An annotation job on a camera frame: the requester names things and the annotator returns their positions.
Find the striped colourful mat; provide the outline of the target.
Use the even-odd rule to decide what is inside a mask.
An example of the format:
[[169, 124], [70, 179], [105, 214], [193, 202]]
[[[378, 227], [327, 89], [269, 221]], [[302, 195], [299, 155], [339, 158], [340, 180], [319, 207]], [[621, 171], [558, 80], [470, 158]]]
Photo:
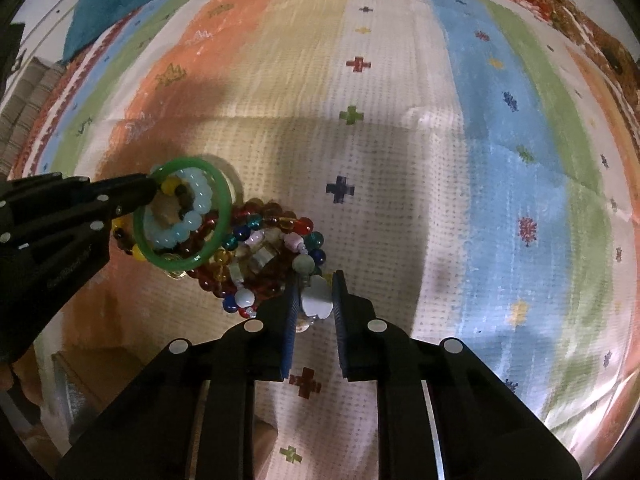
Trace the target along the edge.
[[591, 474], [639, 405], [639, 84], [564, 0], [154, 0], [82, 54], [14, 176], [207, 155], [326, 270], [458, 336]]

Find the green jade bangle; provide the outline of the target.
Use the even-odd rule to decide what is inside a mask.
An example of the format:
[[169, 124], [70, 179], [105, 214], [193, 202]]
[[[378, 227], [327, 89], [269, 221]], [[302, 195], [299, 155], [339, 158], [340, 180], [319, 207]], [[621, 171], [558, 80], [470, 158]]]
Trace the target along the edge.
[[231, 222], [232, 203], [229, 185], [224, 174], [207, 160], [194, 156], [178, 157], [162, 166], [158, 166], [149, 174], [149, 177], [158, 185], [161, 185], [169, 176], [181, 169], [202, 170], [213, 181], [218, 198], [218, 220], [212, 236], [199, 252], [189, 258], [169, 261], [154, 252], [146, 239], [143, 222], [145, 206], [141, 206], [134, 212], [132, 217], [134, 240], [140, 252], [148, 263], [167, 272], [191, 271], [205, 264], [221, 246], [222, 239], [226, 235]]

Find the grey striped cushion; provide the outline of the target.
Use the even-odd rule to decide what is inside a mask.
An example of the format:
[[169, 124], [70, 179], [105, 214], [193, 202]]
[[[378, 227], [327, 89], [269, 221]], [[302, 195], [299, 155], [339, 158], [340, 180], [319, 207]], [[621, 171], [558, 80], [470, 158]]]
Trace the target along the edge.
[[65, 72], [60, 63], [47, 66], [33, 58], [1, 111], [1, 179], [6, 180], [32, 126]]

